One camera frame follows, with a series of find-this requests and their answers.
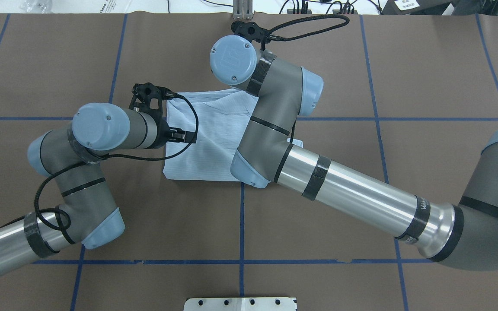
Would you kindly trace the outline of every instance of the white bracket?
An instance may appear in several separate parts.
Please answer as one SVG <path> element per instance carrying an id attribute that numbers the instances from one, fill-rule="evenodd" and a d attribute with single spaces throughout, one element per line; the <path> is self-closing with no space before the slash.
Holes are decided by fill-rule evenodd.
<path id="1" fill-rule="evenodd" d="M 192 298 L 184 311 L 297 311 L 297 298 Z"/>
<path id="2" fill-rule="evenodd" d="M 233 0 L 233 19 L 253 19 L 253 0 Z"/>

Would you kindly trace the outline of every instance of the white mounting plate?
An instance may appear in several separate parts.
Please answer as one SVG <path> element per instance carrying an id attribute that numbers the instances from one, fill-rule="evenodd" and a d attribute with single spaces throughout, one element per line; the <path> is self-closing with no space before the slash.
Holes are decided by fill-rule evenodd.
<path id="1" fill-rule="evenodd" d="M 192 298 L 184 311 L 297 311 L 297 298 Z"/>

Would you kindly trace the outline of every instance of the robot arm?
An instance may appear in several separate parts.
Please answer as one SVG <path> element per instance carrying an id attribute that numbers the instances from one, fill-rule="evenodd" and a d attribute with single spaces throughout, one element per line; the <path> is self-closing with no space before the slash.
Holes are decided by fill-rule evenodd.
<path id="1" fill-rule="evenodd" d="M 498 132 L 459 205 L 430 203 L 286 142 L 297 115 L 316 105 L 320 77 L 268 50 L 255 51 L 237 35 L 215 43 L 210 63 L 220 81 L 259 97 L 231 165 L 237 179 L 261 188 L 274 181 L 413 244 L 445 266 L 498 269 Z"/>
<path id="2" fill-rule="evenodd" d="M 40 210 L 41 215 L 32 212 L 0 228 L 0 276 L 71 244 L 82 242 L 92 249 L 122 234 L 122 216 L 98 164 L 113 157 L 107 155 L 110 151 L 195 143 L 196 132 L 171 128 L 162 117 L 162 100 L 181 95 L 150 83 L 136 84 L 132 92 L 129 109 L 84 105 L 71 124 L 30 144 L 30 164 L 41 175 L 55 178 L 64 204 L 57 207 L 61 213 Z M 158 109 L 150 108 L 152 99 L 159 101 Z"/>

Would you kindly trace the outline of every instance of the brown table surface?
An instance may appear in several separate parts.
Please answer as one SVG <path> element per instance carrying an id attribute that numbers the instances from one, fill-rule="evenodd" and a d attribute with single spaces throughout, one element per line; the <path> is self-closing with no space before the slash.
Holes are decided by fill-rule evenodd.
<path id="1" fill-rule="evenodd" d="M 225 89 L 208 55 L 231 22 L 227 13 L 0 15 L 0 225 L 33 210 L 43 177 L 26 160 L 30 142 L 80 106 L 126 108 L 132 85 L 147 81 Z M 342 29 L 268 48 L 326 83 L 297 123 L 307 149 L 431 201 L 459 201 L 498 129 L 498 17 L 351 16 Z M 182 310 L 187 298 L 240 295 L 297 297 L 303 311 L 498 310 L 498 272 L 427 263 L 278 185 L 170 181 L 162 163 L 126 159 L 103 170 L 124 234 L 0 277 L 0 310 Z M 51 184 L 41 206 L 60 202 Z"/>

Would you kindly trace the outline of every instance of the white paper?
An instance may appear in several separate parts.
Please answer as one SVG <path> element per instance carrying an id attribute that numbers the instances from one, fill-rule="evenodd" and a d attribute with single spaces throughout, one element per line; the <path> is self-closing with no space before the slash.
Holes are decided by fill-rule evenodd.
<path id="1" fill-rule="evenodd" d="M 414 9 L 420 6 L 416 0 L 396 0 L 395 4 L 397 4 L 397 7 L 401 11 Z"/>

